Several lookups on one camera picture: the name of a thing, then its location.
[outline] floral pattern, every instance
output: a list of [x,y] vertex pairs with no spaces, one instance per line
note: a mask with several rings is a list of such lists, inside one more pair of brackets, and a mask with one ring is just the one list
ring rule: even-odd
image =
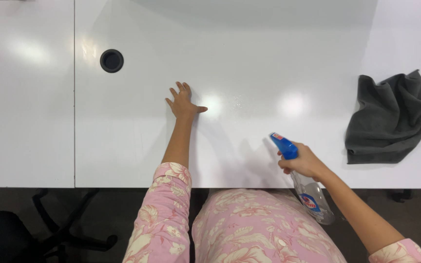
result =
[[[177,163],[163,163],[134,223],[123,262],[189,260],[191,176]],[[319,224],[289,190],[269,193],[228,189],[210,195],[192,228],[199,263],[344,263]],[[421,263],[410,239],[372,254],[371,263]]]

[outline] dark floor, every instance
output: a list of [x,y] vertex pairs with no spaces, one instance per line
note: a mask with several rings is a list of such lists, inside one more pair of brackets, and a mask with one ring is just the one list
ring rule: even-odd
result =
[[[193,189],[191,205],[195,208],[191,209],[190,218],[196,216],[199,210],[196,206],[199,206],[200,197],[206,195],[207,191]],[[83,188],[50,189],[42,201],[54,221],[61,224],[87,192],[88,189]],[[105,240],[109,235],[117,235],[118,242],[107,252],[67,248],[68,262],[120,262],[145,192],[146,189],[142,188],[102,189],[91,201],[81,220],[74,225],[72,233],[100,240]],[[403,204],[388,199],[386,190],[357,189],[355,192],[404,236],[412,238],[421,246],[421,189],[414,190],[412,199]],[[49,237],[50,233],[32,204],[31,197],[36,193],[38,189],[33,188],[0,188],[0,210],[16,213],[32,235],[42,240]],[[359,238],[332,200],[329,201],[336,214],[336,222],[324,229],[348,262],[368,262],[368,253]]]

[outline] person's left hand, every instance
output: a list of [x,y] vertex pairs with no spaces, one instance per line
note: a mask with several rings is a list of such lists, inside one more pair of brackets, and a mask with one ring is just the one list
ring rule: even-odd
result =
[[174,88],[170,88],[170,92],[174,97],[174,102],[172,102],[169,98],[166,98],[165,100],[170,105],[170,108],[177,119],[194,118],[196,113],[207,111],[207,107],[196,106],[191,103],[191,89],[188,84],[183,82],[182,85],[177,81],[176,85],[180,90],[179,93],[176,93]]

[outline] clear plastic bottle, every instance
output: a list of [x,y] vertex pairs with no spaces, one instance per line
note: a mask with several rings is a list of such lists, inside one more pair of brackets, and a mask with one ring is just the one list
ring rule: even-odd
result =
[[[269,135],[277,145],[286,160],[298,157],[298,148],[289,140],[273,132]],[[324,194],[318,183],[311,177],[300,175],[296,171],[290,173],[295,191],[297,192],[307,212],[320,224],[330,225],[334,222],[335,216],[332,213]]]

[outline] pink floral sleeve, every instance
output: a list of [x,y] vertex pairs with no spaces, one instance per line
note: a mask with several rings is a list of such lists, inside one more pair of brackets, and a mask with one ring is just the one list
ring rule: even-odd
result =
[[190,261],[190,191],[186,167],[174,162],[159,165],[134,221],[124,263]]
[[395,242],[373,253],[371,263],[421,263],[421,248],[411,239]]

